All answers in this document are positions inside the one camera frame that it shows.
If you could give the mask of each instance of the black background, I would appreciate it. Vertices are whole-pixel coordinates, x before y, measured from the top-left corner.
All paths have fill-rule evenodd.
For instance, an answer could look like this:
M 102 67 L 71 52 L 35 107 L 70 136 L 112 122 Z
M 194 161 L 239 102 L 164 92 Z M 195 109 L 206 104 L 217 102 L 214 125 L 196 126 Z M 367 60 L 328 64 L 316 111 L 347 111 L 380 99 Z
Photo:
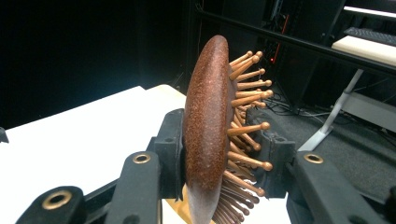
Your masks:
M 172 82 L 181 19 L 181 0 L 2 1 L 0 126 Z

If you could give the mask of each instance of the table surface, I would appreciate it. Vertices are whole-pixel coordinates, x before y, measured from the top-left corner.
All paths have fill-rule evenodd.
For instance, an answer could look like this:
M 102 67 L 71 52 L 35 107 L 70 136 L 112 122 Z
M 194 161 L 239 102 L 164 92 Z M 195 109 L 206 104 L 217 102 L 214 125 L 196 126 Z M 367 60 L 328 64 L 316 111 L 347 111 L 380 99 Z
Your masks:
M 145 151 L 166 113 L 186 97 L 167 85 L 134 87 L 7 130 L 0 144 L 1 223 L 15 223 L 40 194 L 76 186 L 88 194 L 117 179 L 126 157 Z M 244 223 L 290 223 L 286 199 L 261 199 Z M 163 201 L 163 223 L 184 223 Z
M 347 35 L 334 42 L 333 49 L 396 66 L 396 47 Z

